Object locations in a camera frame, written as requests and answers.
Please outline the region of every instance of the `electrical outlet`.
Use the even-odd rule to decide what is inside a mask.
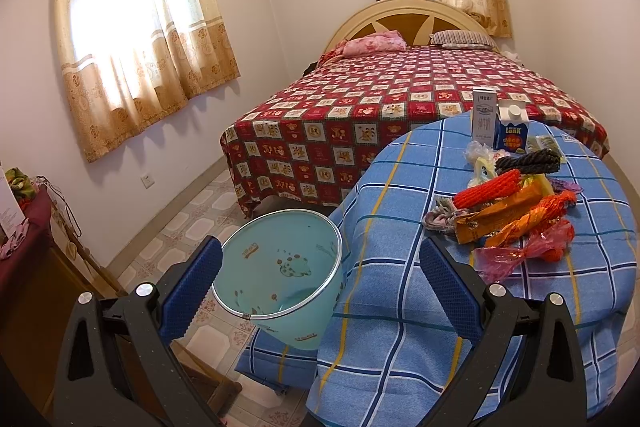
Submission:
[[[143,174],[140,179],[142,180],[142,184],[145,185],[145,188],[149,188],[151,185],[156,183],[154,177],[149,172],[147,174]]]

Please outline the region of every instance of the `arched headboard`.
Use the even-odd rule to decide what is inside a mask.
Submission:
[[[443,30],[486,34],[475,19],[439,1],[383,0],[367,6],[340,26],[324,52],[335,48],[341,40],[388,30],[398,30],[410,46],[426,46],[432,33]]]

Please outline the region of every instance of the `red checkered bedspread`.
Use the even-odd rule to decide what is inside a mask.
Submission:
[[[236,121],[221,138],[242,210],[277,194],[337,206],[390,142],[472,108],[474,86],[527,102],[603,156],[607,134],[573,97],[494,52],[418,46],[329,64]]]

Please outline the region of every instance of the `bucket rim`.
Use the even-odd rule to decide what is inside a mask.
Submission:
[[[320,217],[322,220],[324,220],[329,225],[331,225],[332,229],[334,229],[334,233],[337,238],[337,252],[335,255],[335,262],[331,269],[331,272],[329,272],[329,275],[326,277],[326,279],[324,279],[324,282],[322,282],[322,284],[319,285],[318,288],[316,288],[315,291],[311,295],[309,295],[306,299],[304,299],[303,301],[300,301],[298,304],[296,304],[295,306],[292,306],[291,308],[287,308],[286,310],[283,310],[281,312],[271,313],[267,315],[250,315],[247,313],[238,312],[230,308],[218,296],[218,293],[216,292],[216,287],[215,287],[216,282],[214,280],[211,283],[211,291],[213,292],[213,296],[215,297],[218,304],[220,304],[223,307],[223,309],[225,309],[227,312],[231,313],[232,315],[235,315],[236,317],[241,317],[248,321],[250,320],[267,321],[271,319],[279,319],[280,317],[289,315],[299,310],[300,308],[306,306],[310,302],[314,301],[327,288],[327,286],[329,286],[331,281],[334,279],[336,273],[340,269],[340,266],[342,265],[342,234],[340,233],[340,229],[338,229],[338,227],[335,226],[335,223],[325,215],[321,214],[320,212],[316,212],[315,210],[308,210],[307,208],[285,208],[284,210],[277,210],[276,212],[270,212],[269,214],[264,214],[263,216],[257,217],[256,219],[246,223],[245,225],[240,227],[238,230],[236,230],[233,234],[231,234],[231,236],[222,245],[222,250],[224,251],[226,244],[229,243],[237,233],[241,232],[241,230],[244,229],[244,227],[249,227],[257,223],[261,219],[264,219],[266,217],[272,217],[274,216],[274,214],[282,214],[284,212],[298,212],[298,213],[302,212],[305,214],[313,214],[317,217]]]

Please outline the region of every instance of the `silver screw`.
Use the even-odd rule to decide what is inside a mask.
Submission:
[[[146,297],[147,295],[151,295],[151,292],[154,290],[153,285],[145,282],[136,288],[136,293],[140,297]]]
[[[556,306],[562,306],[564,304],[564,299],[558,293],[552,293],[551,295],[549,295],[549,300]]]
[[[504,297],[507,295],[507,290],[500,284],[492,284],[489,286],[489,293],[494,297]]]
[[[94,296],[91,295],[91,292],[84,292],[84,293],[81,293],[80,296],[78,297],[78,302],[81,304],[87,304],[91,302],[91,299],[93,298]]]

